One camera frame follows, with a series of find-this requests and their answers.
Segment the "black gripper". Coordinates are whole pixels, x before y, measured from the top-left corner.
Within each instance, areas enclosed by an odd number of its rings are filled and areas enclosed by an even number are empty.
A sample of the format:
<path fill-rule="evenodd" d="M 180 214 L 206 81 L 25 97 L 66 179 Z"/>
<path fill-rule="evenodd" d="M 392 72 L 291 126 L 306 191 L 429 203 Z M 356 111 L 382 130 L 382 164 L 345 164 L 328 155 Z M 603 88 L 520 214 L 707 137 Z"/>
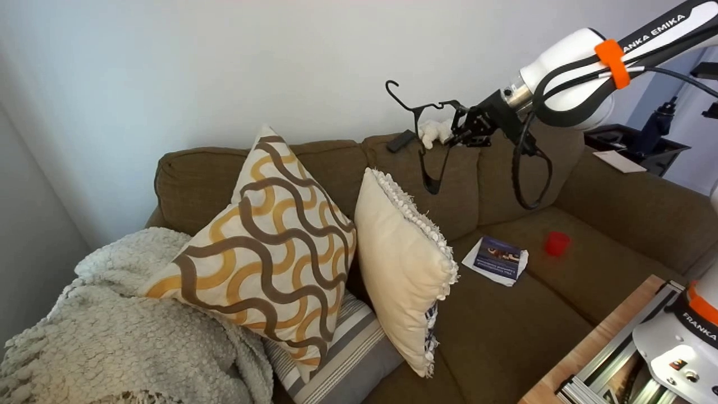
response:
<path fill-rule="evenodd" d="M 519 148 L 534 145 L 528 123 L 519 120 L 519 113 L 500 93 L 490 95 L 471 107 L 458 107 L 451 123 L 454 141 L 466 145 L 488 145 L 495 130 Z"/>

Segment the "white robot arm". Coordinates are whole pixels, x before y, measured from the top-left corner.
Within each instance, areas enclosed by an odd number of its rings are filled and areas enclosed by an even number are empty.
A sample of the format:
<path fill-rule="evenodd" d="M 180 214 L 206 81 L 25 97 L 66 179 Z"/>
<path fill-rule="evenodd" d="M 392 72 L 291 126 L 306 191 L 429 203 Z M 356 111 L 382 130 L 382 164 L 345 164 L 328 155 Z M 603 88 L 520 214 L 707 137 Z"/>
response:
<path fill-rule="evenodd" d="M 534 120 L 561 127 L 592 127 L 609 115 L 609 97 L 636 76 L 716 36 L 718 0 L 683 0 L 621 41 L 580 30 L 509 85 L 454 123 L 454 135 L 490 139 L 502 130 L 519 155 L 536 155 Z M 650 374 L 691 404 L 718 402 L 718 268 L 707 269 L 667 314 L 637 326 L 637 353 Z"/>

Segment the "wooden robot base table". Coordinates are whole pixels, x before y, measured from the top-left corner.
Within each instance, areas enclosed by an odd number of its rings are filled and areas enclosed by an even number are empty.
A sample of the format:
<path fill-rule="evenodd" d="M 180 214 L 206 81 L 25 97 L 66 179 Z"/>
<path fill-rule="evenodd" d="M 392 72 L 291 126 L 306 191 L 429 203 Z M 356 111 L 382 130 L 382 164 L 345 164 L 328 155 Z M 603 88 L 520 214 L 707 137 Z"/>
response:
<path fill-rule="evenodd" d="M 520 404 L 716 404 L 718 273 L 649 277 Z"/>

